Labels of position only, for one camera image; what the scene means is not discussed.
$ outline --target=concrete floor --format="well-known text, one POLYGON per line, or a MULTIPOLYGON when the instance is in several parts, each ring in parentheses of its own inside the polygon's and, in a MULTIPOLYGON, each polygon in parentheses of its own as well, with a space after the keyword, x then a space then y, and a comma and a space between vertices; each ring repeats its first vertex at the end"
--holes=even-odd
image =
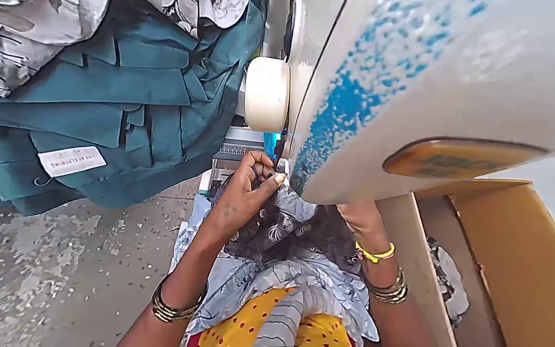
POLYGON ((0 209, 0 346, 115 346, 168 272, 198 183, 121 210, 0 209))

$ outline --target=woman's hand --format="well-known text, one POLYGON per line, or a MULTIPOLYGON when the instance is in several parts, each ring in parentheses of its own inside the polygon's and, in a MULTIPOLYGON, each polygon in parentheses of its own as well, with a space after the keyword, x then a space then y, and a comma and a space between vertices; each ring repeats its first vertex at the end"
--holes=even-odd
POLYGON ((283 173, 275 173, 273 162, 263 151, 246 153, 220 200, 202 223, 208 227, 207 232, 226 243, 258 212, 260 205, 278 189, 285 177, 283 173), (251 183, 257 173, 263 183, 252 190, 251 183))
POLYGON ((389 237, 382 224, 381 213, 373 200, 360 200, 337 205, 348 228, 355 234, 359 245, 372 254, 389 250, 389 237))

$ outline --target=white machine body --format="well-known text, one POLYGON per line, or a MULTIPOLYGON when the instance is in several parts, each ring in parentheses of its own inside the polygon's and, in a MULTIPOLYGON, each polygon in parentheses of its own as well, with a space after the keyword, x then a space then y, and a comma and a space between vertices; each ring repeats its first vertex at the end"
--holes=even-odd
POLYGON ((306 201, 379 200, 450 182, 383 163, 426 138, 555 156, 555 2, 297 0, 287 143, 306 201))

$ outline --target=teal garment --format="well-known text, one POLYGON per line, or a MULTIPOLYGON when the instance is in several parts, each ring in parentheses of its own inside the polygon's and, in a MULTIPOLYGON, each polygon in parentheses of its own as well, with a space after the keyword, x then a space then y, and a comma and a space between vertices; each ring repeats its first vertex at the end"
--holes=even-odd
POLYGON ((16 206, 23 214, 45 212, 82 198, 73 189, 49 180, 28 130, 0 127, 0 207, 16 206), (40 204, 27 201, 48 200, 40 204))
POLYGON ((210 169, 266 8, 251 0, 235 25, 197 41, 146 1, 111 2, 92 38, 0 98, 0 203, 33 214, 86 196, 122 208, 210 169), (49 182, 37 153, 84 146, 107 165, 49 182))

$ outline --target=cardboard box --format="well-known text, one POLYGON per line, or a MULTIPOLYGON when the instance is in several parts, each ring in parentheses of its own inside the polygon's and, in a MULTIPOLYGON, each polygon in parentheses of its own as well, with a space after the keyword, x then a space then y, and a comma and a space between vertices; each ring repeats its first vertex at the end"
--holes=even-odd
POLYGON ((377 207, 437 346, 555 346, 555 223, 531 182, 475 179, 377 207), (455 330, 427 236, 449 252, 468 295, 455 330))

